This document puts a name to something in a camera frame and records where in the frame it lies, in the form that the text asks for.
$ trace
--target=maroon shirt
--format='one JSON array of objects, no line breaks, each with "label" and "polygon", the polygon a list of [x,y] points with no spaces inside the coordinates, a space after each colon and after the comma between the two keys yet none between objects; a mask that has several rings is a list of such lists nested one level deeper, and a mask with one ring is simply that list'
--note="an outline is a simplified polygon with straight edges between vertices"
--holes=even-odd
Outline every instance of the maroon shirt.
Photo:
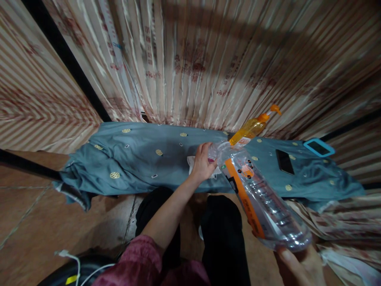
[{"label": "maroon shirt", "polygon": [[151,237],[139,235],[131,241],[120,261],[102,273],[93,286],[210,286],[206,270],[199,261],[183,263],[169,270],[164,278],[161,271],[162,256],[158,246]]}]

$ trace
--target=black pants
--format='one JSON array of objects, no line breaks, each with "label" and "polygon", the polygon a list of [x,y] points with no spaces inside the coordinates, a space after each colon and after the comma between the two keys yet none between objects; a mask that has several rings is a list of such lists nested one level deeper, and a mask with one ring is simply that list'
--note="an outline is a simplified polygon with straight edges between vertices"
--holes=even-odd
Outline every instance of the black pants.
[{"label": "black pants", "polygon": [[[173,191],[165,187],[148,194],[136,213],[136,236],[172,194]],[[202,263],[211,284],[250,285],[242,219],[237,206],[223,195],[209,196],[201,218],[201,230],[205,243]],[[163,255],[163,269],[179,265],[180,226]]]}]

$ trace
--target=charging cable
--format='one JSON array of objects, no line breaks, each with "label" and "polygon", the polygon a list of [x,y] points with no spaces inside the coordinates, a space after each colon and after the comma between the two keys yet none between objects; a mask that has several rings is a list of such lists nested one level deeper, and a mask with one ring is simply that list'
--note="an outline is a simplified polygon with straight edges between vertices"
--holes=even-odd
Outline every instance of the charging cable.
[{"label": "charging cable", "polygon": [[[77,256],[74,256],[74,255],[71,255],[67,250],[61,250],[61,251],[56,251],[55,253],[54,253],[54,255],[59,255],[59,256],[61,256],[61,257],[70,257],[70,258],[72,258],[72,259],[74,259],[74,260],[76,260],[77,261],[77,264],[78,264],[78,272],[77,272],[77,279],[76,279],[76,281],[75,281],[75,286],[78,286],[78,284],[79,284],[79,277],[80,277],[80,273],[81,273],[81,262],[79,261],[79,258],[77,257]],[[95,270],[93,273],[91,273],[83,282],[82,282],[82,284],[81,284],[81,286],[84,286],[84,284],[91,278],[91,276],[93,276],[95,273],[97,273],[98,271],[100,271],[100,270],[102,270],[102,269],[104,269],[104,268],[106,268],[106,267],[111,267],[111,266],[114,266],[115,265],[115,263],[113,263],[113,264],[107,264],[107,265],[104,265],[104,266],[102,266],[102,267],[99,267],[97,270]]]},{"label": "charging cable", "polygon": [[69,254],[69,252],[67,250],[61,250],[60,252],[55,252],[54,254],[58,254],[59,256],[61,257],[70,257],[74,260],[77,261],[78,263],[78,273],[77,273],[77,280],[75,281],[75,286],[78,286],[78,283],[79,283],[79,277],[80,277],[80,273],[81,273],[81,262],[79,261],[79,258],[77,256],[74,256],[74,255],[71,255]]},{"label": "charging cable", "polygon": [[103,268],[106,268],[106,267],[111,267],[111,266],[114,266],[115,263],[113,264],[107,264],[107,265],[104,265],[102,267],[99,267],[97,270],[95,270],[93,273],[91,273],[81,284],[81,286],[84,286],[84,284],[87,282],[87,280],[89,280],[91,278],[91,276],[93,276],[95,273],[97,273],[99,270],[102,270]]}]

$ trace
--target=black phone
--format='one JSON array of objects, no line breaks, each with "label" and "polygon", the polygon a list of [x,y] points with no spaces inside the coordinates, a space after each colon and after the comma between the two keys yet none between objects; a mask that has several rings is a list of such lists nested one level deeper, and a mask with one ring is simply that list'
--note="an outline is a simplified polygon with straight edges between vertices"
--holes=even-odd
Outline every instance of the black phone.
[{"label": "black phone", "polygon": [[295,175],[289,154],[278,149],[275,151],[277,152],[279,169],[290,175]]}]

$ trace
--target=tiled floor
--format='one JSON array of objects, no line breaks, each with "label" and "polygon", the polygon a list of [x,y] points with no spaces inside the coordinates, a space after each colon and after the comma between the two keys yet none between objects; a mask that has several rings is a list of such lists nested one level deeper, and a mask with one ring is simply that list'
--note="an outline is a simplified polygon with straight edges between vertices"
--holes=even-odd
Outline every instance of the tiled floor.
[{"label": "tiled floor", "polygon": [[[14,153],[55,170],[68,158],[46,152]],[[227,196],[239,205],[235,195]],[[38,284],[67,261],[54,256],[57,250],[67,249],[75,255],[97,248],[108,255],[118,254],[134,237],[135,214],[143,197],[95,197],[85,213],[77,204],[67,205],[49,180],[0,166],[0,285]],[[202,257],[204,243],[193,220],[205,201],[205,194],[194,196],[181,220],[183,258]],[[253,237],[246,219],[243,225],[252,285],[282,285],[272,251]]]}]

